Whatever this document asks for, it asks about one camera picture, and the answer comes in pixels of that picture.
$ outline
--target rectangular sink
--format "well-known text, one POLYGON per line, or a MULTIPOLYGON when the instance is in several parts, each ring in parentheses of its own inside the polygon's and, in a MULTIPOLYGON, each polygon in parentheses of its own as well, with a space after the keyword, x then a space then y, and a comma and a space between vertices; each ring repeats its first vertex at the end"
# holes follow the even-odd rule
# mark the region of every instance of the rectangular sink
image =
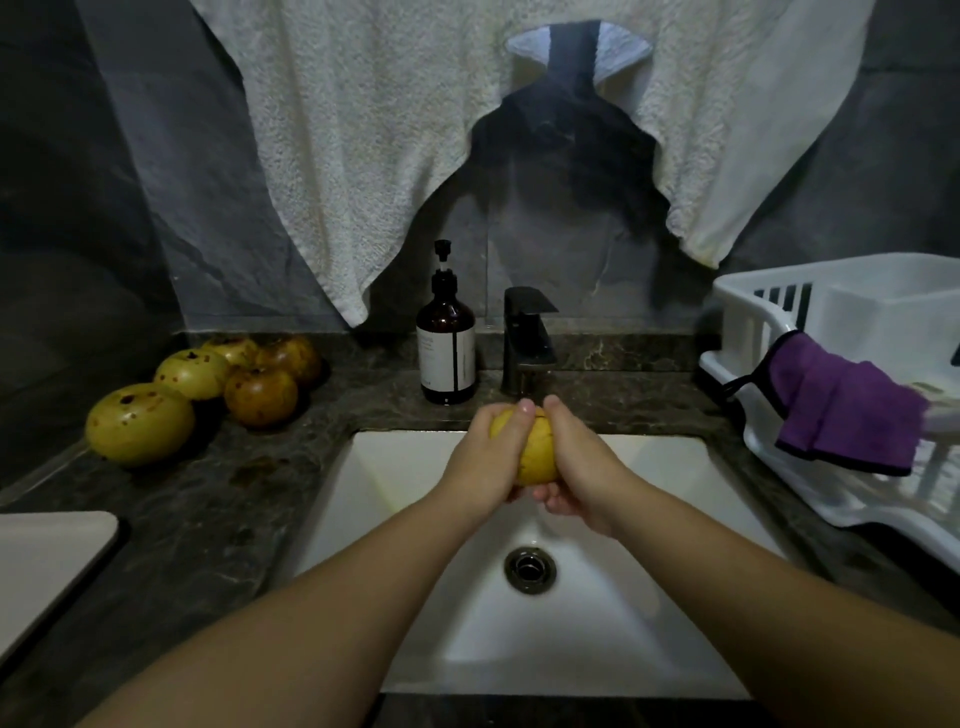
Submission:
MULTIPOLYGON (((360 432, 338 457, 278 572, 285 583, 425 495, 462 432, 360 432)), ((608 435, 631 470, 786 558, 700 440, 608 435)), ((534 575, 540 562, 534 564, 534 575)), ((619 543, 529 498, 461 548, 400 647, 385 692, 748 698, 707 638, 619 543), (546 592, 524 594, 508 554, 542 549, 546 592)))

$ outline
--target purple cleaning cloth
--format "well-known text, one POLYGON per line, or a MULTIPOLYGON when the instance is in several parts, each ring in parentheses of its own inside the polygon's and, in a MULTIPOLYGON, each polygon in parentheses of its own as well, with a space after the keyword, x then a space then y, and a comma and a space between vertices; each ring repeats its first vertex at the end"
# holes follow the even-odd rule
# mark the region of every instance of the purple cleaning cloth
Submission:
POLYGON ((783 417, 778 448, 865 473, 910 474, 927 401, 870 362, 854 364, 791 331, 751 375, 722 391, 731 395, 747 382, 783 417))

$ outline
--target amber glass bottle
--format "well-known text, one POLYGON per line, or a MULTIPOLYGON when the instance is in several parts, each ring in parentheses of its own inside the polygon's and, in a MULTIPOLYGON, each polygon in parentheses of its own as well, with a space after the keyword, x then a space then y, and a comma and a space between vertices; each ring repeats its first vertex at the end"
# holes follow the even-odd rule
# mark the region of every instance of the amber glass bottle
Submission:
POLYGON ((476 318, 457 300, 457 277, 443 266, 450 241, 437 240, 441 267, 433 274, 433 301, 417 314, 420 388, 435 404, 459 404, 476 391, 476 318))

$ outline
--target person's left hand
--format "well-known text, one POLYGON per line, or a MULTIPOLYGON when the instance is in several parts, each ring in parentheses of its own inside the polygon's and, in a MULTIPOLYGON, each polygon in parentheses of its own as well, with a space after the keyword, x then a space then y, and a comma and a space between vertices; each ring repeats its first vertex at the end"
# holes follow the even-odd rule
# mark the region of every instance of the person's left hand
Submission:
POLYGON ((500 503, 515 496, 516 469, 537 408, 530 400, 520 400, 513 416, 492 438, 493 418, 511 407, 506 403, 487 404, 477 410, 434 489, 438 495, 453 497, 458 507, 471 509, 479 518, 485 519, 500 503))

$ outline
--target dish rack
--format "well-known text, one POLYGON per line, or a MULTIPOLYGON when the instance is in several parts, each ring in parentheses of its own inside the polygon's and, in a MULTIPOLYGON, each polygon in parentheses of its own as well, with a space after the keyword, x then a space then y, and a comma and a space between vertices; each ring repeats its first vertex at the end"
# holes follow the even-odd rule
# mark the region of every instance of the dish rack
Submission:
POLYGON ((743 440, 825 521, 896 528, 960 573, 960 258, 890 253, 734 273, 713 282, 723 348, 701 367, 721 384, 800 329, 828 352, 872 361, 930 401, 913 473, 857 473, 775 446, 782 418, 753 385, 736 397, 743 440))

